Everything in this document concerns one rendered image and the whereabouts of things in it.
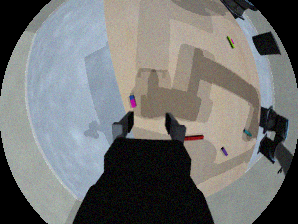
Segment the dark red rod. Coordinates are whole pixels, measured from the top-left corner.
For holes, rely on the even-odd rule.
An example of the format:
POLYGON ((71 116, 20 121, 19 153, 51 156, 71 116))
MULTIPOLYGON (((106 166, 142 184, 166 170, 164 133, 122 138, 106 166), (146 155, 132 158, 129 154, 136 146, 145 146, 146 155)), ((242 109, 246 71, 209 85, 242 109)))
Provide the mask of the dark red rod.
POLYGON ((198 136, 186 136, 185 141, 188 140, 202 140, 204 139, 204 135, 198 135, 198 136))

